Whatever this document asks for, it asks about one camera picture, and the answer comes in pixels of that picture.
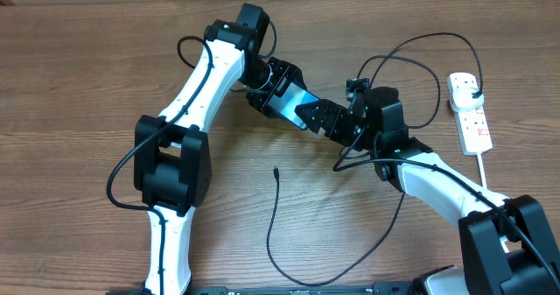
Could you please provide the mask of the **Samsung Galaxy smartphone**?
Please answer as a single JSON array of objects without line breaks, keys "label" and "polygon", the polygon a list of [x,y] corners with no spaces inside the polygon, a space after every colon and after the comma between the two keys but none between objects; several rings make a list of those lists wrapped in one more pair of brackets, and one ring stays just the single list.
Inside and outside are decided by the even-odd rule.
[{"label": "Samsung Galaxy smartphone", "polygon": [[306,130],[307,125],[296,114],[296,107],[318,100],[316,95],[291,83],[282,96],[272,95],[268,106],[271,107],[274,117],[288,121],[301,130]]}]

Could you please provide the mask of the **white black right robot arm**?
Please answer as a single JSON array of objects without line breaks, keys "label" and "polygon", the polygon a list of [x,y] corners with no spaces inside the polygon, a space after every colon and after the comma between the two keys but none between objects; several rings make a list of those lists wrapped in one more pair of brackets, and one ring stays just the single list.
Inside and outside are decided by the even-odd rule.
[{"label": "white black right robot arm", "polygon": [[463,265],[416,278],[412,294],[557,294],[559,249],[542,206],[496,193],[451,169],[410,137],[395,88],[355,95],[350,108],[328,100],[296,106],[313,132],[357,150],[382,180],[415,197],[459,232]]}]

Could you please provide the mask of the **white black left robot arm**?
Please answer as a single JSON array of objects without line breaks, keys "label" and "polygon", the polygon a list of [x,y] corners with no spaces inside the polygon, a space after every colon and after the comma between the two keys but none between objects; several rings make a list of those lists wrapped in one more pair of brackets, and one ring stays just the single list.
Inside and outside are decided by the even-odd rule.
[{"label": "white black left robot arm", "polygon": [[150,271],[144,294],[185,294],[191,282],[188,250],[195,208],[212,176],[207,132],[232,86],[240,81],[249,102],[267,116],[306,127],[296,115],[315,101],[301,73],[259,51],[271,25],[263,8],[244,4],[234,22],[217,20],[176,98],[159,116],[142,116],[135,128],[134,186],[149,208]]}]

